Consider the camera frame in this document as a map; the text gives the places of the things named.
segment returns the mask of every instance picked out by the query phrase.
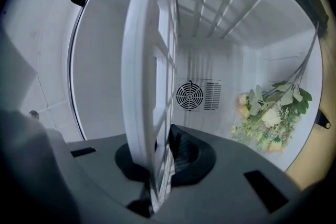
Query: flower bouquet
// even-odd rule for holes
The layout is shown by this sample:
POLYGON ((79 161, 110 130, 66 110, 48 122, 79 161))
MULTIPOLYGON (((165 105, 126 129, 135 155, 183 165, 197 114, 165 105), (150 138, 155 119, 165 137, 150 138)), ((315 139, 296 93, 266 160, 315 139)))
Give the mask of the flower bouquet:
POLYGON ((294 130, 309 108, 312 96, 300 87, 318 26, 309 51, 299 68, 285 81, 272 85, 270 91, 263 91, 257 85, 249 94, 238 98, 242 115, 240 126, 232 127, 232 139, 260 151, 283 151, 294 130))

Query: green leaf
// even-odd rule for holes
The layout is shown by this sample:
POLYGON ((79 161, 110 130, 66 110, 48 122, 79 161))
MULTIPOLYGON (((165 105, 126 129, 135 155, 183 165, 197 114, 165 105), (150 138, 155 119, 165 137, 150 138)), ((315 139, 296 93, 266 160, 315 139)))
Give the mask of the green leaf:
POLYGON ((286 81, 285 81, 285 80, 284 80, 284 81, 277 82, 277 83, 274 83, 274 84, 272 85, 272 87, 277 88, 277 87, 279 87, 280 85, 284 85, 284 84, 286 84, 286 81))
POLYGON ((306 99, 304 99, 304 103, 306 104, 306 109, 309 109, 309 102, 306 99))
POLYGON ((304 100, 302 100, 301 102, 295 101, 294 105, 298 113, 303 114, 303 115, 306 113, 307 109, 306 109, 306 103, 304 100))
POLYGON ((255 103, 255 104, 253 104, 253 105, 251 106, 251 109, 250 109, 250 114, 251 114, 252 116, 256 116, 256 115, 258 114, 260 108, 261 108, 261 105, 260 105, 259 103, 255 103))
POLYGON ((311 100, 313 100, 312 97, 311 97, 311 94, 310 94, 309 92, 305 91, 305 90, 302 89, 302 88, 300 88, 299 91, 300 91, 300 94, 302 95, 302 97, 303 97, 305 100, 307 100, 307 101, 311 101, 311 100))
POLYGON ((293 103, 293 90, 288 90, 280 100, 281 105, 287 105, 293 103))
POLYGON ((293 96, 294 96, 294 98, 295 98, 296 100, 298 100, 299 102, 301 102, 302 99, 303 99, 302 95, 300 95, 299 90, 296 89, 296 88, 295 88, 294 91, 293 91, 293 96))
POLYGON ((250 90, 250 94, 248 95, 248 101, 250 105, 258 103, 258 99, 256 98, 256 95, 254 94, 254 91, 252 89, 250 90))
POLYGON ((291 87, 291 86, 292 86, 292 84, 280 85, 280 86, 277 88, 277 90, 282 91, 282 92, 285 92, 285 91, 287 91, 288 88, 291 87))
POLYGON ((262 100, 263 99, 263 91, 262 91, 263 89, 261 88, 261 86, 260 85, 257 85, 256 86, 256 98, 258 99, 258 100, 262 100))

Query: circular fan grille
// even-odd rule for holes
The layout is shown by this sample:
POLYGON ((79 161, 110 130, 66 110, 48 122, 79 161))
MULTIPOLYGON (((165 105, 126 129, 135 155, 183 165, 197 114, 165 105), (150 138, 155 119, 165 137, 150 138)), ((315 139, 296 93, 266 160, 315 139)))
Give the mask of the circular fan grille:
POLYGON ((202 103, 203 91, 192 82, 186 83, 177 90, 176 99, 178 104, 184 109, 195 109, 202 103))

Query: white flower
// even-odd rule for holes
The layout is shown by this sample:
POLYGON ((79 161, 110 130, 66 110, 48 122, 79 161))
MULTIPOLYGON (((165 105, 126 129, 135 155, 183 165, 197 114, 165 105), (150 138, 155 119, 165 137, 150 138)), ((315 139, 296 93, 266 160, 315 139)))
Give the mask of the white flower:
POLYGON ((267 128, 274 127, 281 121, 279 111, 276 107, 270 108, 265 115, 261 118, 265 122, 267 128))
POLYGON ((235 133, 237 133, 237 131, 238 131, 238 127, 235 126, 235 125, 233 125, 232 128, 231 128, 231 132, 232 132, 233 134, 235 134, 235 133))
POLYGON ((238 96, 239 105, 247 105, 247 98, 248 98, 247 94, 240 94, 238 96))
POLYGON ((250 112, 247 109, 247 106, 241 106, 239 108, 239 112, 241 113, 241 115, 245 118, 248 118, 250 116, 250 112))
POLYGON ((282 151, 282 141, 279 137, 274 138, 269 144, 268 151, 282 151))

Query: fan vent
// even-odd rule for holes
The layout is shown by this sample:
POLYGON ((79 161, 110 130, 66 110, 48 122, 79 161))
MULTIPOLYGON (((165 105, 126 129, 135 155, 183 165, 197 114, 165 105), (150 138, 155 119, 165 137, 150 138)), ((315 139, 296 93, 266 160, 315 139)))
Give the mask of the fan vent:
POLYGON ((189 83, 179 87, 176 93, 176 100, 181 107, 190 111, 202 103, 203 91, 190 80, 189 83))
POLYGON ((221 99, 222 85, 216 82, 207 82, 205 91, 204 110, 216 110, 221 99))

